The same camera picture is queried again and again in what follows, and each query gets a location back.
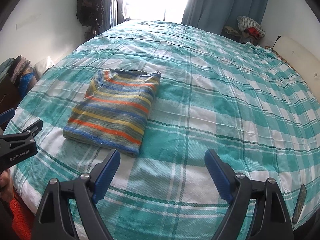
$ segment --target crocheted pillow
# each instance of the crocheted pillow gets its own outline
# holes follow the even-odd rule
[[[249,28],[255,28],[259,32],[259,36],[262,38],[266,35],[265,31],[262,29],[259,23],[257,23],[255,20],[252,20],[251,18],[247,16],[238,16],[238,27],[239,30],[244,31]]]

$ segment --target bed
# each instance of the bed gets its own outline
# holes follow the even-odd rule
[[[74,179],[107,149],[65,139],[62,129],[100,69],[161,72],[137,158],[121,164],[97,208],[114,239],[211,239],[228,204],[204,166],[213,148],[250,179],[273,177],[290,217],[301,184],[299,221],[320,204],[319,103],[301,76],[274,53],[174,23],[129,21],[96,36],[52,67],[28,93],[5,133],[44,122],[38,154],[11,168],[33,213],[51,178]],[[71,202],[81,239],[85,233]],[[238,239],[245,239],[249,205]]]

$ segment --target blue curtain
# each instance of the blue curtain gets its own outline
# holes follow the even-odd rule
[[[99,28],[99,33],[103,33],[111,28],[110,24],[110,10],[111,10],[111,0],[103,0],[103,17],[102,26]]]
[[[237,29],[237,17],[262,21],[268,0],[188,0],[182,24],[221,34],[225,25]]]

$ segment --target folded sweater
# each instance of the folded sweater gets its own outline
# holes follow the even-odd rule
[[[23,68],[23,66],[26,64],[27,59],[25,57],[22,57],[19,63],[17,64],[16,68],[13,71],[13,75],[10,78],[11,82],[14,84],[16,81],[17,76],[19,75],[19,71]]]
[[[138,155],[160,77],[159,71],[98,71],[72,109],[63,136]]]

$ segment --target human hand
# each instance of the human hand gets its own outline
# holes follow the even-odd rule
[[[0,175],[0,197],[8,203],[13,199],[13,181],[9,169]]]

